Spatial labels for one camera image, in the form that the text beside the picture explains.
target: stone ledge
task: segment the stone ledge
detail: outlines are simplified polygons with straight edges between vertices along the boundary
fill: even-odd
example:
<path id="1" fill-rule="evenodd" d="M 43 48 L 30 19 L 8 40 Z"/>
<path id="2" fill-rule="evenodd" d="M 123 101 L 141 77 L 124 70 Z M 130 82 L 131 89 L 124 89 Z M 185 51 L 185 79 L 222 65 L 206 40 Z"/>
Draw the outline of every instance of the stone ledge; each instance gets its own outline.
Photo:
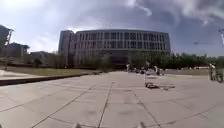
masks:
<path id="1" fill-rule="evenodd" d="M 69 76 L 50 76 L 50 77 L 0 80 L 0 86 L 35 83 L 35 82 L 40 82 L 40 81 L 57 80 L 57 79 L 64 79 L 64 78 L 70 78 L 70 77 L 80 77 L 80 76 L 84 76 L 84 75 L 98 75 L 100 73 L 102 73 L 102 72 L 83 73 L 83 74 L 69 75 Z"/>

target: white building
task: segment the white building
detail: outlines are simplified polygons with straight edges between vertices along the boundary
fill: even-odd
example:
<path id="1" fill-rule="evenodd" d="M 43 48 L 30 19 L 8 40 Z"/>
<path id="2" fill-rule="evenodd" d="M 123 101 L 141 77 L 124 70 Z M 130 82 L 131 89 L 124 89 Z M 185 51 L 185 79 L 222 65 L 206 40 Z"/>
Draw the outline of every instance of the white building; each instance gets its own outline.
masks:
<path id="1" fill-rule="evenodd" d="M 170 54 L 168 33 L 144 30 L 88 30 L 62 31 L 59 41 L 59 53 L 64 54 L 66 63 L 69 55 L 74 64 L 82 59 L 109 54 L 113 63 L 126 64 L 131 57 L 147 54 Z"/>

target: lawn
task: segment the lawn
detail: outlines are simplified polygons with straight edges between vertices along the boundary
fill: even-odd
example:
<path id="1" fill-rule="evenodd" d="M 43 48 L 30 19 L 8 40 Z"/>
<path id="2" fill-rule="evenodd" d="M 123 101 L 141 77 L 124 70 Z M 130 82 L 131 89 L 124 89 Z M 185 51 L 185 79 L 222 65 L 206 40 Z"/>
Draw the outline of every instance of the lawn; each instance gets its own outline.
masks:
<path id="1" fill-rule="evenodd" d="M 167 70 L 165 74 L 174 74 L 174 75 L 208 75 L 208 69 L 199 69 L 199 70 Z"/>
<path id="2" fill-rule="evenodd" d="M 67 75 L 91 73 L 96 70 L 8 67 L 8 71 L 38 75 L 38 76 L 67 76 Z"/>

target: distant building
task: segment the distant building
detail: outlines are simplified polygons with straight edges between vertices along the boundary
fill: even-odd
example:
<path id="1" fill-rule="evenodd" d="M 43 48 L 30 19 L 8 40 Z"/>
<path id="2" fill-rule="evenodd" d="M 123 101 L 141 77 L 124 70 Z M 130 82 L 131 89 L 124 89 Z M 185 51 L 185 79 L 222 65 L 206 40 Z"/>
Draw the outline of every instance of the distant building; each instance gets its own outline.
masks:
<path id="1" fill-rule="evenodd" d="M 42 66 L 49 66 L 48 59 L 52 56 L 52 53 L 38 51 L 31 52 L 30 55 L 32 56 L 32 58 L 40 60 Z"/>
<path id="2" fill-rule="evenodd" d="M 82 60 L 109 55 L 111 62 L 125 65 L 131 58 L 148 54 L 169 55 L 170 37 L 168 33 L 144 30 L 89 30 L 62 31 L 59 41 L 59 54 L 66 57 L 66 64 L 74 60 L 74 66 Z"/>
<path id="3" fill-rule="evenodd" d="M 9 29 L 0 25 L 0 55 L 3 54 L 8 35 Z"/>
<path id="4" fill-rule="evenodd" d="M 28 45 L 22 45 L 19 43 L 10 43 L 7 45 L 7 55 L 9 57 L 21 58 L 27 54 Z"/>

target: street lamp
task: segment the street lamp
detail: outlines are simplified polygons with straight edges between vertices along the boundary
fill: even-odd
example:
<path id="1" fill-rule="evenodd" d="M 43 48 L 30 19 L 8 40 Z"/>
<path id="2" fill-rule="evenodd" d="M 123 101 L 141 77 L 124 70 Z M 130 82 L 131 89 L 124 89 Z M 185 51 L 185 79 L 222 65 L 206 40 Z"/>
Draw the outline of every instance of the street lamp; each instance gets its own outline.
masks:
<path id="1" fill-rule="evenodd" d="M 9 35 L 8 35 L 8 39 L 7 39 L 7 43 L 5 45 L 5 70 L 7 70 L 7 66 L 8 66 L 8 45 L 10 43 L 11 37 L 12 37 L 12 32 L 14 31 L 13 29 L 8 29 L 9 31 Z"/>
<path id="2" fill-rule="evenodd" d="M 222 37 L 222 43 L 224 44 L 224 29 L 219 30 L 221 37 Z"/>

